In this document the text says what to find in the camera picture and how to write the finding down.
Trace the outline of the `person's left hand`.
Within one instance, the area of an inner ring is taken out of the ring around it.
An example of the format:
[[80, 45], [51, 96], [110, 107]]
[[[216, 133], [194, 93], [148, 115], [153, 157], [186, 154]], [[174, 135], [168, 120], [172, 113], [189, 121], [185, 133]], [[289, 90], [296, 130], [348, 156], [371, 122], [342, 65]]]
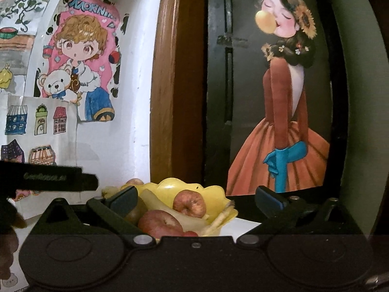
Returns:
[[14, 228], [25, 228], [26, 222], [17, 209], [7, 200], [1, 199], [1, 279], [10, 278], [13, 254], [18, 248], [18, 237]]

